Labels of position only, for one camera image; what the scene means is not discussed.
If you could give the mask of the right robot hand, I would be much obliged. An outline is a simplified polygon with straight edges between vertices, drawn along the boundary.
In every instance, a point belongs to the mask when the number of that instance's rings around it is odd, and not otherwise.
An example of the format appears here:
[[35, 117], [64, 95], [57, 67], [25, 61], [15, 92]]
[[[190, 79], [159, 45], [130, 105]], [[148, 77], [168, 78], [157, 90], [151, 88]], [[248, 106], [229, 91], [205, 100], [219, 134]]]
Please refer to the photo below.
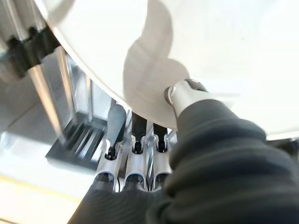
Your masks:
[[172, 173], [150, 193], [96, 178], [71, 224], [296, 224], [299, 166], [191, 79], [165, 91], [177, 121]]

